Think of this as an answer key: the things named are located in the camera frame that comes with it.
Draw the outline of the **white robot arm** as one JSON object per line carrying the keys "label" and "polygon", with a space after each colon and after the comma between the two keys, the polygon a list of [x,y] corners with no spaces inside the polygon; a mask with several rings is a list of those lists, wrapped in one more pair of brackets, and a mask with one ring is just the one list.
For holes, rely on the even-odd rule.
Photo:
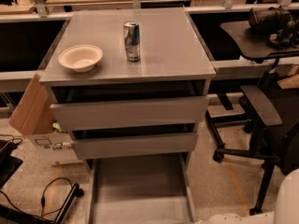
{"label": "white robot arm", "polygon": [[299,170],[292,171],[282,181],[273,212],[247,217],[217,214],[196,224],[299,224]]}

